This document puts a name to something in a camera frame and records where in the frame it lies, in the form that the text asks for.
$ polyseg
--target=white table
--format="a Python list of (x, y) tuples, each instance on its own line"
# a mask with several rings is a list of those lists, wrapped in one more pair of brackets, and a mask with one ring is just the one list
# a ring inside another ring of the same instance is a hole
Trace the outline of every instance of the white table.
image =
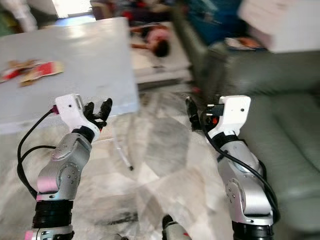
[[(21, 131), (55, 104), (58, 96), (80, 94), (98, 107), (112, 98), (110, 115), (135, 112), (138, 90), (131, 63), (129, 30), (117, 17), (76, 26), (53, 27), (0, 38), (0, 70), (10, 60), (61, 61), (64, 72), (19, 87), (19, 77), (0, 84), (0, 134)], [(60, 121), (51, 117), (44, 125)]]

